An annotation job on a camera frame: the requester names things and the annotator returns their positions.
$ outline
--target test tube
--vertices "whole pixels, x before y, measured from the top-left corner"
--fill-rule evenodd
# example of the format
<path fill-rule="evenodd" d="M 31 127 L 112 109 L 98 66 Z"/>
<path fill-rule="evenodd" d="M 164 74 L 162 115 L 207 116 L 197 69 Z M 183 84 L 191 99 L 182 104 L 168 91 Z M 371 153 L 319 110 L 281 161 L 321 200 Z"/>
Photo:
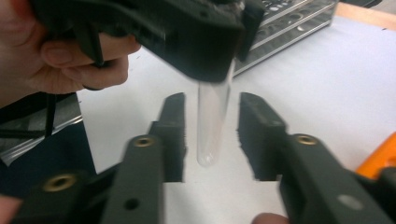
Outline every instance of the test tube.
<path fill-rule="evenodd" d="M 219 158 L 221 134 L 233 79 L 234 61 L 221 83 L 200 82 L 198 89 L 197 160 L 204 167 Z"/>

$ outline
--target white table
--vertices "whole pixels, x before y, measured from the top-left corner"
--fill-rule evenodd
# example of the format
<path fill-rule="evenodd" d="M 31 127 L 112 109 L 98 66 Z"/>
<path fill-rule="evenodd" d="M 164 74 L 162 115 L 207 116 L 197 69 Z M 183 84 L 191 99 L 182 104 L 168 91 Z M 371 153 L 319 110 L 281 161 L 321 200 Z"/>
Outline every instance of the white table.
<path fill-rule="evenodd" d="M 166 223 L 249 223 L 261 212 L 284 214 L 277 183 L 259 183 L 236 135 L 239 93 L 264 98 L 289 133 L 321 139 L 354 170 L 396 129 L 396 32 L 335 17 L 320 30 L 233 82 L 219 162 L 196 162 L 197 84 L 144 49 L 130 56 L 129 80 L 78 94 L 98 172 L 120 161 L 125 144 L 144 134 L 163 99 L 185 92 L 188 155 L 185 183 L 165 185 Z"/>

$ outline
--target dark fabric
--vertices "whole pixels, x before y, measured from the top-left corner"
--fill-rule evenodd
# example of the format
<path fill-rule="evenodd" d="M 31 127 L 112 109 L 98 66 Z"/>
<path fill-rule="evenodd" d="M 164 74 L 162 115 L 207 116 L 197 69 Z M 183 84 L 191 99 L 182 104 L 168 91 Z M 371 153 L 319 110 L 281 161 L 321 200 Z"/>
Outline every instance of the dark fabric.
<path fill-rule="evenodd" d="M 96 174 L 82 122 L 46 138 L 9 167 L 0 164 L 0 194 L 24 198 L 32 186 L 62 170 Z"/>

